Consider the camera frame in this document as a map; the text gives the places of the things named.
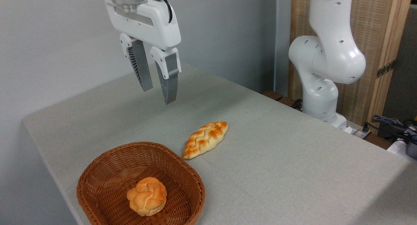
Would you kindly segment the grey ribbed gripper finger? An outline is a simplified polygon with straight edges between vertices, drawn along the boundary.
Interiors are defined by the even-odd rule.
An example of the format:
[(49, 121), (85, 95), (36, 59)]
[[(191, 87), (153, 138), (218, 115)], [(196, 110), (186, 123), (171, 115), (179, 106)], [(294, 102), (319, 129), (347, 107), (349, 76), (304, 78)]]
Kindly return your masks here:
[(165, 103), (168, 105), (176, 100), (178, 90), (178, 74), (181, 72), (178, 49), (163, 51), (152, 47), (151, 56), (155, 60)]
[(142, 90), (146, 92), (153, 88), (146, 51), (142, 41), (126, 34), (120, 34), (124, 55), (129, 59)]

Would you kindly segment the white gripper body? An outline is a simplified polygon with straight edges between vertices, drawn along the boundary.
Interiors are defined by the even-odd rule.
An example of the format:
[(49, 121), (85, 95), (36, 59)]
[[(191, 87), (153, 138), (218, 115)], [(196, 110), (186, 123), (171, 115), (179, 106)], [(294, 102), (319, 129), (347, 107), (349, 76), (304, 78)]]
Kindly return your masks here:
[(162, 50), (175, 48), (181, 42), (179, 25), (173, 11), (169, 23), (169, 12), (165, 2), (148, 0), (137, 5), (137, 12), (125, 12), (111, 0), (105, 0), (110, 20), (116, 30), (139, 39)]

